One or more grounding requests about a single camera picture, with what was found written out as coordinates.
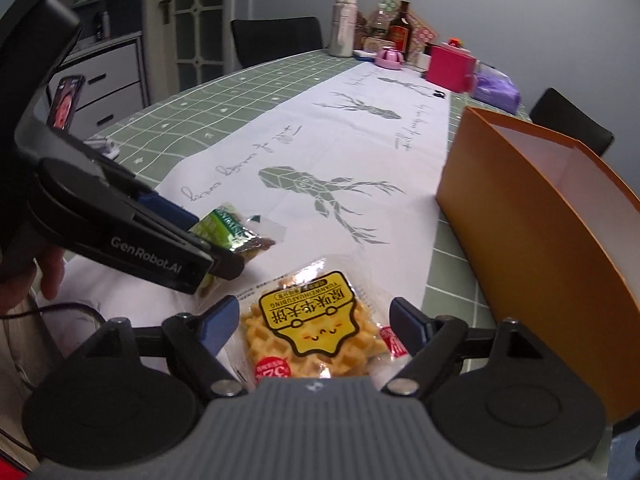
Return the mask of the person hand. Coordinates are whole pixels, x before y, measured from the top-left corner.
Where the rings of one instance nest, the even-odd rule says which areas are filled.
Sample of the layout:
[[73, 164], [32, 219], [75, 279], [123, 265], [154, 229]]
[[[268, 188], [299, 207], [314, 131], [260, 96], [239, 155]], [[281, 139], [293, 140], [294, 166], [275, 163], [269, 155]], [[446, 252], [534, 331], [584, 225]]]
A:
[[64, 250], [47, 248], [32, 262], [27, 270], [1, 283], [1, 314], [5, 315], [27, 298], [32, 284], [40, 273], [40, 290], [44, 298], [53, 299], [65, 274]]

